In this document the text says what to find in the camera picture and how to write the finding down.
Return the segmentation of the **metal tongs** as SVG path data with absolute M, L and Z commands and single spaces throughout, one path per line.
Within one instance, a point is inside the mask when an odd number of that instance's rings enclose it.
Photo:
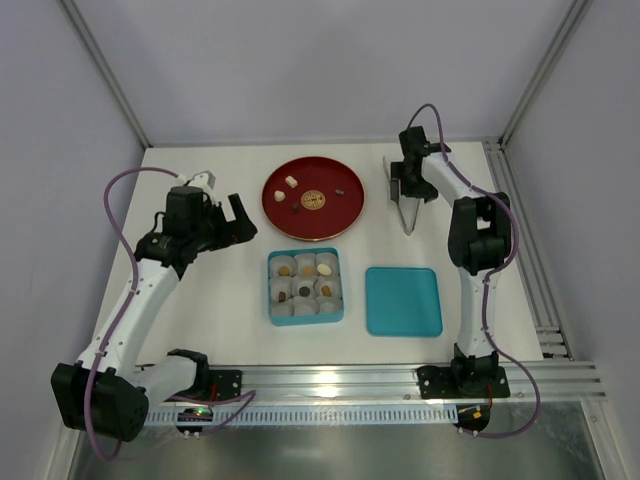
M 383 162 L 383 169 L 387 179 L 389 198 L 390 198 L 389 182 L 392 178 L 394 178 L 392 175 L 392 162 L 389 161 L 386 157 L 382 158 L 382 162 Z M 396 211 L 399 215 L 400 223 L 404 231 L 404 234 L 410 237 L 416 228 L 421 200 L 407 198 L 401 195 L 398 203 L 394 203 L 394 202 L 392 203 L 395 205 Z

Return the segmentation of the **cream oval chocolate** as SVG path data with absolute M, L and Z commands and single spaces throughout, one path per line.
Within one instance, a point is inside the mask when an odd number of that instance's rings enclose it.
M 330 276 L 332 274 L 331 268 L 326 264 L 319 264 L 317 266 L 317 271 L 320 275 Z

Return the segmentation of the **teal box lid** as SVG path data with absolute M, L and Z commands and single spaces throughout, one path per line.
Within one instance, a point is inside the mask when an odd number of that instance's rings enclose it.
M 366 328 L 376 337 L 436 338 L 443 332 L 436 273 L 430 268 L 370 267 Z

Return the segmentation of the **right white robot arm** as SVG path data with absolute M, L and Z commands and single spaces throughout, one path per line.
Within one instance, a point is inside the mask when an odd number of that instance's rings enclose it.
M 447 251 L 458 269 L 461 321 L 453 359 L 446 367 L 417 369 L 424 399 L 506 398 L 509 387 L 490 339 L 499 273 L 512 259 L 510 200 L 471 183 L 453 164 L 451 149 L 432 143 L 421 127 L 399 134 L 403 159 L 390 163 L 390 198 L 427 203 L 439 197 L 451 207 Z

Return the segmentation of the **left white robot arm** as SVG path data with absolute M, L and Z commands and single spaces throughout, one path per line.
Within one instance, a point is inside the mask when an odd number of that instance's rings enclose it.
M 205 354 L 174 349 L 153 366 L 136 368 L 141 348 L 168 297 L 201 253 L 252 240 L 257 228 L 238 194 L 228 197 L 233 219 L 201 188 L 172 188 L 162 229 L 140 239 L 132 277 L 97 337 L 73 364 L 51 376 L 66 427 L 121 442 L 134 440 L 149 410 L 178 395 L 200 399 L 210 385 Z

